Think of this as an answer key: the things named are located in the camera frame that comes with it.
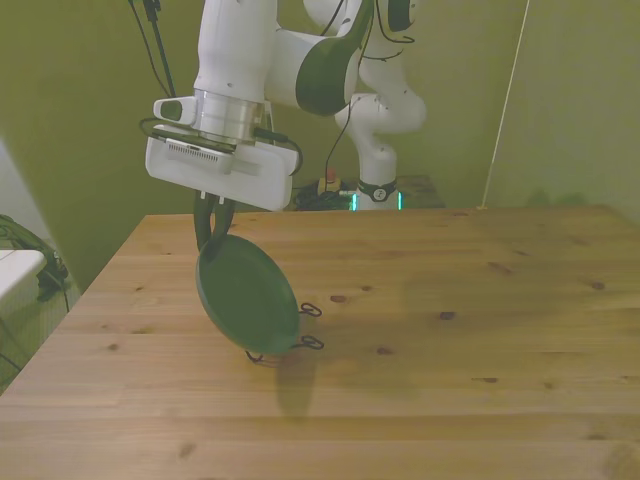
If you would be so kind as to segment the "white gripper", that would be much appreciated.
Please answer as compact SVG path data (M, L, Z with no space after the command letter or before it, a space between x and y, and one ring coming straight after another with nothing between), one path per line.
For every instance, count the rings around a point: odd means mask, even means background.
M257 142L224 153L178 140L150 138L145 167L153 178L209 193L196 194L194 199L194 231L197 250L201 251L211 232L214 244L225 239L235 201L269 211L280 211L288 205L297 152ZM213 195L219 196L215 205Z

